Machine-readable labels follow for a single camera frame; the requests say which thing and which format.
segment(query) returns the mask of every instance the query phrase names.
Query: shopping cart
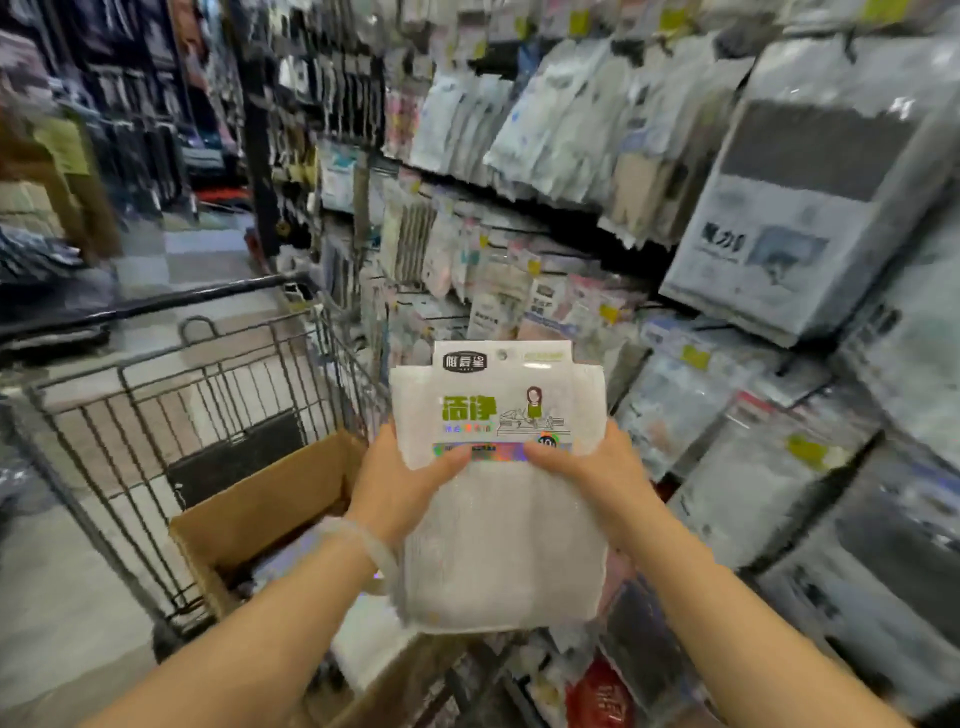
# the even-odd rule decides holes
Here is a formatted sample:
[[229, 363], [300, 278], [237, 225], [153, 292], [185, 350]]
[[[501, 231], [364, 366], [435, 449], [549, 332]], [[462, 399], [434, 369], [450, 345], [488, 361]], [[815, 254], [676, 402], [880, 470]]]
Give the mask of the shopping cart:
[[290, 286], [301, 310], [230, 332], [201, 315], [158, 352], [4, 391], [0, 425], [154, 623], [164, 659], [212, 623], [168, 536], [170, 519], [337, 429], [371, 439], [388, 415], [304, 274], [243, 280], [40, 326], [0, 328], [0, 352], [24, 338]]

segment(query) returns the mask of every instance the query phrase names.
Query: brand logo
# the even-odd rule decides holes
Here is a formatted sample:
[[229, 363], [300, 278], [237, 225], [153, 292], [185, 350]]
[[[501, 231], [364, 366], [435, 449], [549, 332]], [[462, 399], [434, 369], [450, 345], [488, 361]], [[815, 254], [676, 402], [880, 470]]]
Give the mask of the brand logo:
[[444, 369], [469, 375], [487, 368], [487, 355], [480, 352], [452, 352], [444, 354]]

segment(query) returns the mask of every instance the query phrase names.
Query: clear bracelet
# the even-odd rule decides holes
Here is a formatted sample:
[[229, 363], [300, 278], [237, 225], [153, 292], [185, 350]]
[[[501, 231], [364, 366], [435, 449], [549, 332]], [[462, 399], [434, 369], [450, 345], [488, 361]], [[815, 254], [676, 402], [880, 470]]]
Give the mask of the clear bracelet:
[[380, 570], [380, 573], [383, 574], [387, 590], [392, 591], [399, 569], [396, 564], [396, 558], [394, 557], [394, 553], [390, 551], [390, 547], [376, 538], [370, 531], [357, 522], [331, 516], [320, 521], [320, 527], [317, 529], [317, 533], [323, 536], [323, 534], [326, 533], [336, 533], [337, 531], [343, 530], [353, 531], [360, 536], [371, 560]]

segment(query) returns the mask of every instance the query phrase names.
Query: floor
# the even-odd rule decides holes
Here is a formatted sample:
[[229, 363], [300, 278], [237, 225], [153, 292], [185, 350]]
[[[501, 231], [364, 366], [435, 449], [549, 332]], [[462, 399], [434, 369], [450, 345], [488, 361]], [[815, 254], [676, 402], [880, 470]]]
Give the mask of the floor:
[[[248, 223], [232, 220], [227, 230], [132, 229], [126, 256], [116, 261], [123, 295], [140, 298], [251, 277], [243, 239]], [[45, 456], [134, 575], [161, 601], [189, 579], [166, 535], [166, 518], [180, 509], [160, 474], [158, 457], [169, 462], [189, 454], [294, 402], [302, 409], [304, 426], [321, 413], [309, 406], [308, 387], [283, 386], [285, 371], [302, 360], [296, 342], [287, 342], [279, 356], [264, 327], [149, 356], [119, 370], [117, 365], [175, 349], [180, 325], [191, 316], [205, 316], [221, 332], [236, 331], [279, 315], [277, 301], [275, 292], [262, 291], [150, 314], [120, 325], [104, 351], [38, 373], [40, 380], [56, 379], [107, 367], [40, 390], [44, 408], [56, 413], [58, 428], [80, 454], [89, 480], [35, 410], [25, 402], [18, 405]], [[275, 331], [282, 339], [284, 328]], [[194, 322], [187, 333], [205, 337], [207, 324]], [[260, 353], [248, 354], [251, 350]], [[224, 358], [240, 366], [216, 374], [210, 365]], [[116, 394], [121, 378], [134, 405]], [[153, 442], [143, 436], [144, 424]], [[118, 519], [100, 505], [90, 482], [104, 497], [115, 496], [110, 503]], [[0, 727], [75, 725], [153, 666], [151, 622], [63, 507], [38, 482], [28, 490], [0, 543]], [[134, 558], [136, 549], [142, 559]]]

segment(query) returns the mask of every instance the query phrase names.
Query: finger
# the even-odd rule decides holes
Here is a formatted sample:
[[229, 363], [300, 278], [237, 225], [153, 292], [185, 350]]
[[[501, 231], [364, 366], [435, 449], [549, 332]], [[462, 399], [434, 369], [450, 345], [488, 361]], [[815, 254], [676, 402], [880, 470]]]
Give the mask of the finger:
[[470, 461], [472, 448], [461, 445], [448, 450], [425, 468], [420, 468], [417, 474], [422, 478], [424, 486], [430, 492], [436, 491], [454, 475], [467, 466]]
[[569, 478], [577, 478], [580, 475], [580, 459], [565, 449], [526, 442], [523, 444], [523, 453], [527, 456], [527, 460], [548, 473]]

